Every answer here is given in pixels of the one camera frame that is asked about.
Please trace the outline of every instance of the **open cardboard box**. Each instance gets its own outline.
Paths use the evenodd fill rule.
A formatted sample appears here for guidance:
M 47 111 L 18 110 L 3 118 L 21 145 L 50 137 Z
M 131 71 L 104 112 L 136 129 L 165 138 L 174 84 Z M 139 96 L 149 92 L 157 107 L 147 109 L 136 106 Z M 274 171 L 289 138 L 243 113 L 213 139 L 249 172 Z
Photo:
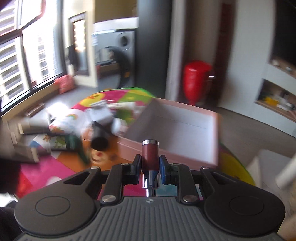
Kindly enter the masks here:
M 153 98 L 124 136 L 118 138 L 120 157 L 133 161 L 142 141 L 159 141 L 160 155 L 190 169 L 218 166 L 218 114 L 178 102 Z

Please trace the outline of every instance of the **cardboard box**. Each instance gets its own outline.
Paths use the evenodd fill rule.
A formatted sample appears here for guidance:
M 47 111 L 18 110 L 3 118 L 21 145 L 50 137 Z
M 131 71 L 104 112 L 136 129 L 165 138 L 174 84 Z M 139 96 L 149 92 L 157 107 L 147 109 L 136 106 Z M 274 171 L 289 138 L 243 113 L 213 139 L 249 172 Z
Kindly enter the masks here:
M 118 138 L 120 157 L 133 161 L 142 141 L 159 141 L 160 155 L 190 169 L 218 166 L 218 114 L 206 109 L 153 98 L 124 136 Z

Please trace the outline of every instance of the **silver metallic cap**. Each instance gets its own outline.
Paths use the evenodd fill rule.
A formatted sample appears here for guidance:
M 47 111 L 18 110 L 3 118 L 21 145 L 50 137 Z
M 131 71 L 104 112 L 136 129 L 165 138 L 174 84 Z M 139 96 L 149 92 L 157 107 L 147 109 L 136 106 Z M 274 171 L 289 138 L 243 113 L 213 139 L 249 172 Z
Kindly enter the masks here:
M 156 144 L 159 146 L 159 142 L 157 140 L 152 140 L 152 139 L 151 140 L 144 140 L 142 142 L 142 145 L 146 145 L 146 144 Z

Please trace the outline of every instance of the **red punching bag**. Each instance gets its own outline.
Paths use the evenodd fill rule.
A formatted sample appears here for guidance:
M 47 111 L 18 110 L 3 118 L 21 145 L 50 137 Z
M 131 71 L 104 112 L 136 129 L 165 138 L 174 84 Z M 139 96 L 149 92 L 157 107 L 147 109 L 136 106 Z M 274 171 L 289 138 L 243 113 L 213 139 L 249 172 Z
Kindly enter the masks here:
M 212 66 L 202 61 L 193 61 L 185 65 L 183 90 L 190 105 L 195 105 L 204 96 L 211 70 Z

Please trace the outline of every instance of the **red bag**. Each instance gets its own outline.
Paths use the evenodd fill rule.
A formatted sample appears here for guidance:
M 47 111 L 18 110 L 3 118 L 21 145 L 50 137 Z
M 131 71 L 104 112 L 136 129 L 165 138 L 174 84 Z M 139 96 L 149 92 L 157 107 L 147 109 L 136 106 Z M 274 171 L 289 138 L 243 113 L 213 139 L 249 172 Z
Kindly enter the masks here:
M 73 77 L 66 74 L 60 78 L 55 79 L 55 83 L 59 84 L 59 93 L 63 94 L 75 88 Z

